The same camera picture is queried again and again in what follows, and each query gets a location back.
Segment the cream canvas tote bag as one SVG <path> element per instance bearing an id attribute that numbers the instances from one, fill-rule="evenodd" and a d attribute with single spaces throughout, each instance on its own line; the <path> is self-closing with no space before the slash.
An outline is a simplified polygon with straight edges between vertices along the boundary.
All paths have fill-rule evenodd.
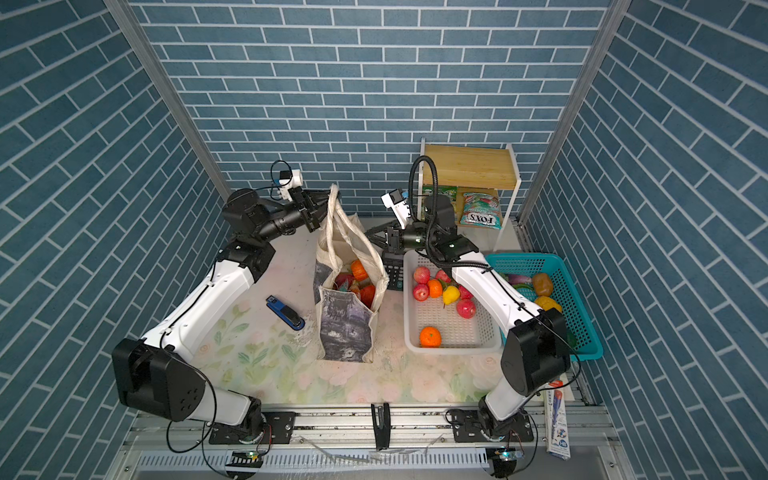
<path id="1" fill-rule="evenodd" d="M 357 216 L 330 189 L 315 255 L 313 293 L 322 360 L 371 363 L 378 312 L 389 282 Z"/>

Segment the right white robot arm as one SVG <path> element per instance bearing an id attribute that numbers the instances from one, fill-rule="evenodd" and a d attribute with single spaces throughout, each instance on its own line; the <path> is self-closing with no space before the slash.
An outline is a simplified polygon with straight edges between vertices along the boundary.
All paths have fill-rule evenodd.
<path id="1" fill-rule="evenodd" d="M 412 202 L 400 190 L 385 193 L 381 200 L 396 219 L 368 230 L 367 238 L 387 252 L 422 252 L 465 287 L 505 332 L 503 378 L 480 400 L 478 416 L 486 436 L 508 435 L 529 401 L 571 367 L 574 351 L 563 314 L 528 300 L 490 266 L 480 249 L 458 232 L 447 197 L 433 192 L 424 220 L 413 216 Z"/>

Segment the green Fox's candy bag top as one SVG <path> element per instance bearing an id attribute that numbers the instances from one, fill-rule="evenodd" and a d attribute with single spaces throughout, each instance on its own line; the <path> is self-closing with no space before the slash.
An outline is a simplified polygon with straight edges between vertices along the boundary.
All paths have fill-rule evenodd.
<path id="1" fill-rule="evenodd" d="M 338 291 L 348 291 L 354 284 L 355 279 L 351 273 L 340 273 L 334 280 L 334 289 Z"/>

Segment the red bell pepper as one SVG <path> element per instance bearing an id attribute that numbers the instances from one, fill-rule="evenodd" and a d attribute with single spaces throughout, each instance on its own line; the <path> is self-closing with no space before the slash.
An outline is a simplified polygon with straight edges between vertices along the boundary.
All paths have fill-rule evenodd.
<path id="1" fill-rule="evenodd" d="M 375 295 L 376 287 L 373 284 L 368 284 L 360 288 L 360 300 L 368 309 L 372 308 Z"/>

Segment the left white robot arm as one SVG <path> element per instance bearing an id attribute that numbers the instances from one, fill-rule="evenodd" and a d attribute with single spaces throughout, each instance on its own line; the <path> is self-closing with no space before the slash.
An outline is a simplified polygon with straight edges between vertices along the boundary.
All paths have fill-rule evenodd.
<path id="1" fill-rule="evenodd" d="M 232 193 L 222 216 L 234 236 L 217 253 L 210 272 L 156 327 L 114 348 L 120 402 L 173 422 L 199 420 L 259 435 L 260 401 L 213 387 L 191 361 L 223 314 L 267 271 L 275 255 L 272 240 L 301 227 L 318 229 L 329 196 L 327 190 L 291 187 L 287 202 L 280 203 L 253 189 Z"/>

